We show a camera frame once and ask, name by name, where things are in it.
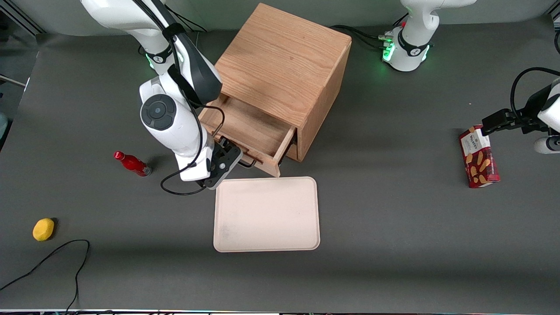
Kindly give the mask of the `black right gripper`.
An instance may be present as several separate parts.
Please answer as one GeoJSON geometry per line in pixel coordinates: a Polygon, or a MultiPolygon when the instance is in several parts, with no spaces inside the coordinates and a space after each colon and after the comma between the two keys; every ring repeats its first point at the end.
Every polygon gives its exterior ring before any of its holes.
{"type": "Polygon", "coordinates": [[[218,170],[220,170],[221,151],[228,152],[228,155],[230,156],[242,156],[242,150],[240,149],[240,147],[238,147],[232,142],[229,143],[229,140],[226,137],[220,138],[220,145],[214,139],[212,139],[211,144],[212,144],[212,154],[208,161],[210,174],[216,174],[218,170]]]}

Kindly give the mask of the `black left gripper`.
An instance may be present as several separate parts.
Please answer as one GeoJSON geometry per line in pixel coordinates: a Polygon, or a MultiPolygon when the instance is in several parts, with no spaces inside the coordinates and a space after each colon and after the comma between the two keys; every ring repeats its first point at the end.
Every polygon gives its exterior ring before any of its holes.
{"type": "Polygon", "coordinates": [[[489,136],[497,131],[510,130],[515,124],[521,126],[523,134],[534,131],[547,133],[548,126],[538,118],[538,114],[546,104],[550,91],[551,85],[549,84],[532,94],[521,109],[515,106],[515,91],[513,91],[512,111],[510,109],[501,109],[482,119],[482,135],[489,136]]]}

